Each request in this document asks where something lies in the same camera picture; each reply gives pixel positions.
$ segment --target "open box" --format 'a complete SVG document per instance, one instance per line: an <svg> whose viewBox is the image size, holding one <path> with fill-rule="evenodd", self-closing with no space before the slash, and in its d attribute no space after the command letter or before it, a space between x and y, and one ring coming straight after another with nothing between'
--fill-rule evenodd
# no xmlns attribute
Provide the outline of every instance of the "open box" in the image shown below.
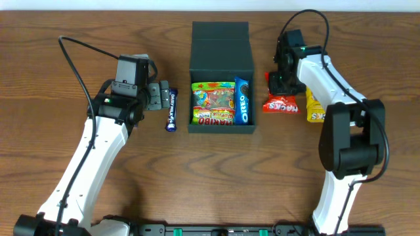
<svg viewBox="0 0 420 236"><path fill-rule="evenodd" d="M193 22L190 84L249 81L248 125L191 125L193 94L190 86L190 133L252 134L255 130L254 64L248 22Z"/></svg>

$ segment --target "candy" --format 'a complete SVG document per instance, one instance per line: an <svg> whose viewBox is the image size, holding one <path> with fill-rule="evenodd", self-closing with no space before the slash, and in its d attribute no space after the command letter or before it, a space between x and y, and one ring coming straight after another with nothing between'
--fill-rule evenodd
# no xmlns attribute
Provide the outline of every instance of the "candy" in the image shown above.
<svg viewBox="0 0 420 236"><path fill-rule="evenodd" d="M248 81L235 77L235 125L248 125Z"/></svg>
<svg viewBox="0 0 420 236"><path fill-rule="evenodd" d="M306 87L306 119L311 123L322 123L326 112L322 109L321 103L312 94L312 91Z"/></svg>
<svg viewBox="0 0 420 236"><path fill-rule="evenodd" d="M177 130L176 120L177 120L177 97L178 90L170 88L169 89L169 114L168 120L166 121L165 129L168 132L175 132Z"/></svg>
<svg viewBox="0 0 420 236"><path fill-rule="evenodd" d="M274 96L269 94L268 101L262 107L263 112L280 112L296 114L301 111L297 107L294 96Z"/></svg>
<svg viewBox="0 0 420 236"><path fill-rule="evenodd" d="M193 83L193 125L233 125L234 82Z"/></svg>

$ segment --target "wooden table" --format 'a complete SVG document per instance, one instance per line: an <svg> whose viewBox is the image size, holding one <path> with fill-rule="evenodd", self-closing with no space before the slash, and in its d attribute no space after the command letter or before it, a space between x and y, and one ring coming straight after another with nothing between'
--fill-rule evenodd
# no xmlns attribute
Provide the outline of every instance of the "wooden table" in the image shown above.
<svg viewBox="0 0 420 236"><path fill-rule="evenodd" d="M179 89L178 130L167 111L150 112L112 164L95 207L107 214L168 224L305 222L316 207L324 169L321 125L299 115L265 114L264 72L275 70L277 36L290 12L0 12L0 235L21 214L35 216L81 138L86 99L62 55L59 35L114 54L148 53L159 78ZM346 80L387 110L387 173L362 186L351 224L383 224L388 235L420 230L420 17L402 13L327 12L327 51ZM253 135L188 134L192 21L249 21L258 127ZM308 44L324 40L313 14L298 17ZM94 94L117 63L66 43Z"/></svg>

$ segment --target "blue oreo package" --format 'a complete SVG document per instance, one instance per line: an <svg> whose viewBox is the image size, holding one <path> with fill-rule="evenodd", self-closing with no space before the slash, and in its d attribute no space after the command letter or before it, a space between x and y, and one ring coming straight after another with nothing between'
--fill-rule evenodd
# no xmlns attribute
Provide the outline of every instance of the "blue oreo package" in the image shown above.
<svg viewBox="0 0 420 236"><path fill-rule="evenodd" d="M235 125L248 125L249 117L249 83L235 77Z"/></svg>

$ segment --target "yellow snack bag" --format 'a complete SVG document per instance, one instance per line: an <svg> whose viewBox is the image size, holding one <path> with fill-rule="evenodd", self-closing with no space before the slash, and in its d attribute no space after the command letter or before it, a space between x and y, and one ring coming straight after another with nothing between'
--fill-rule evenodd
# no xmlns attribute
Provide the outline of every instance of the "yellow snack bag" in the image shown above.
<svg viewBox="0 0 420 236"><path fill-rule="evenodd" d="M311 123L323 123L326 112L322 109L321 103L315 99L312 91L306 87L306 119Z"/></svg>

